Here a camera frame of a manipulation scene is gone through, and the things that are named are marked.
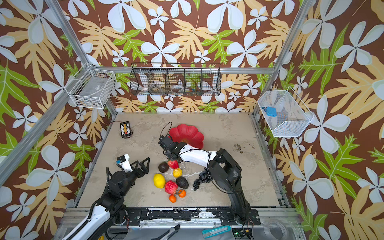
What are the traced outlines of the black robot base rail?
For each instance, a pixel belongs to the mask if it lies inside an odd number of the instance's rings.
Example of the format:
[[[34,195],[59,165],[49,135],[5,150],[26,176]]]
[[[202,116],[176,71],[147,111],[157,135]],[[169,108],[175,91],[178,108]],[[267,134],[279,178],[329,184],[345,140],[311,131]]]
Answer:
[[[142,226],[144,222],[177,222],[177,223],[212,223],[219,225],[259,226],[261,220],[256,209],[250,209],[244,222],[235,215],[230,207],[211,208],[126,208],[130,226]]]

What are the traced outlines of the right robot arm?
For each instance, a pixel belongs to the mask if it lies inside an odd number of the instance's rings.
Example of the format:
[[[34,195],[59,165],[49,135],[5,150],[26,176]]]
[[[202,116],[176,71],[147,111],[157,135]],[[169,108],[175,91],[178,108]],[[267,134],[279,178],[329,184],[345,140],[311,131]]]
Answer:
[[[159,146],[171,161],[195,163],[207,169],[210,181],[227,194],[231,202],[231,213],[227,221],[245,224],[251,212],[242,188],[242,168],[224,149],[207,151],[183,142],[174,142],[169,135],[159,137]]]

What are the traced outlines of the small orange-yellow fruit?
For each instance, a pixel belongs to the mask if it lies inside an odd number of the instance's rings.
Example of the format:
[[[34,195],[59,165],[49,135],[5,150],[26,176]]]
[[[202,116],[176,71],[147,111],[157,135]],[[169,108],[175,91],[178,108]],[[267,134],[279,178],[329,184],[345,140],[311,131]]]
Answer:
[[[173,169],[174,178],[179,178],[182,176],[182,174],[183,174],[182,169],[180,169],[180,168]]]

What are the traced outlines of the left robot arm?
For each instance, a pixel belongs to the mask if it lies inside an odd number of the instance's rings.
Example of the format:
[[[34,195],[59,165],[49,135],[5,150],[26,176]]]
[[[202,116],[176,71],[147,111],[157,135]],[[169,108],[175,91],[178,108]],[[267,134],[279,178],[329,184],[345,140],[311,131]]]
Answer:
[[[138,178],[149,173],[150,158],[132,164],[118,160],[117,164],[122,169],[112,174],[106,168],[106,185],[101,197],[91,205],[88,216],[63,237],[64,240],[97,240],[113,225],[126,222],[125,196]]]

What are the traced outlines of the black fake grape bunch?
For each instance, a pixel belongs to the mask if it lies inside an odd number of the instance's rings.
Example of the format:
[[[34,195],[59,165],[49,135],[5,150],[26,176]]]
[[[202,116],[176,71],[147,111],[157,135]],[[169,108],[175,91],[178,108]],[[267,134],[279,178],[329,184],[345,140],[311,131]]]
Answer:
[[[211,181],[212,180],[211,180],[211,177],[210,177],[209,170],[207,168],[204,168],[204,170],[199,173],[199,178],[194,180],[194,182],[193,182],[193,190],[196,191],[197,189],[200,188],[201,184],[210,183]]]

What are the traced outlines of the dark fake avocado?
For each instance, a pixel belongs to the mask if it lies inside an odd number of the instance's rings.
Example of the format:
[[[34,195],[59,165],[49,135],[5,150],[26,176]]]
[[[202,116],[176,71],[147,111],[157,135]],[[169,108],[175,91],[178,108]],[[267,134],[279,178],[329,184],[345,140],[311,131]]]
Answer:
[[[189,182],[187,181],[186,178],[180,176],[176,179],[176,184],[178,185],[179,188],[182,189],[188,189],[189,188]]]

